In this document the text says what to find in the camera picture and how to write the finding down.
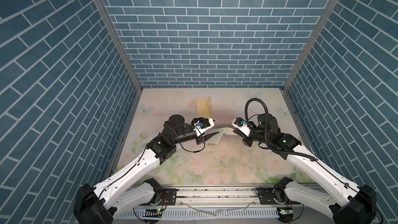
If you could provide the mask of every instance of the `blue brick wallpaper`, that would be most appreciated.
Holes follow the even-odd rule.
[[[340,0],[287,90],[316,154],[398,223],[398,0]]]
[[[281,87],[327,0],[103,0],[143,87]]]
[[[92,0],[0,0],[0,223],[74,223],[136,94]]]

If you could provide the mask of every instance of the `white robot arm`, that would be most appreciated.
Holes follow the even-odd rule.
[[[176,152],[176,144],[192,139],[199,144],[216,135],[218,132],[204,135],[213,126],[211,118],[194,118],[190,125],[181,115],[171,116],[164,123],[163,131],[127,166],[94,187],[83,185],[77,192],[73,214],[81,224],[110,224],[114,216],[127,209],[148,202],[158,203],[163,188],[153,178],[133,190],[126,190],[171,157]]]
[[[265,113],[257,117],[258,126],[248,119],[248,105],[258,101]],[[232,125],[234,132],[243,138],[243,143],[251,147],[253,142],[265,143],[272,152],[291,162],[315,180],[327,194],[306,188],[284,177],[274,186],[275,200],[280,203],[297,201],[311,207],[335,221],[336,224],[369,224],[376,216],[376,193],[364,185],[343,177],[324,162],[320,161],[301,142],[290,134],[282,133],[276,118],[268,113],[263,101],[250,99],[245,106],[245,117],[236,118]]]
[[[247,115],[248,105],[253,101],[260,102],[266,112],[257,117],[258,127],[249,121]],[[234,132],[243,138],[246,146],[251,147],[253,142],[258,142],[261,147],[260,143],[265,143],[267,147],[261,147],[262,149],[270,149],[279,154],[304,171],[327,192],[306,188],[284,177],[274,185],[273,194],[277,202],[301,202],[330,217],[336,224],[370,224],[373,221],[378,210],[376,193],[371,187],[360,187],[343,177],[320,161],[295,137],[282,133],[276,118],[268,113],[261,100],[253,98],[246,103],[245,117],[246,120],[234,119],[232,125],[235,127]],[[196,143],[200,144],[217,134],[215,132],[204,135],[213,126],[214,121],[211,118],[194,118],[191,124],[187,124],[180,115],[170,117],[164,123],[163,131],[131,163],[94,187],[86,184],[78,190],[74,206],[77,220],[80,224],[110,224],[113,217],[135,206],[144,203],[157,204],[163,188],[153,178],[133,190],[126,190],[173,155],[177,143],[196,139]]]

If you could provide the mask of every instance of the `cylindrical motor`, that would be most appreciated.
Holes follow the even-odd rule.
[[[170,139],[176,137],[176,134],[177,136],[181,135],[182,133],[180,129],[182,129],[184,123],[185,123],[184,117],[178,114],[172,115],[168,121],[164,122],[163,133]]]
[[[187,132],[183,132],[181,135],[178,135],[177,138],[173,140],[173,142],[176,143],[182,143],[191,139],[196,138],[196,132],[193,130],[188,130]]]
[[[266,114],[260,114],[257,116],[257,121],[258,121],[258,127],[260,127],[261,129],[264,129],[264,125],[266,123]]]

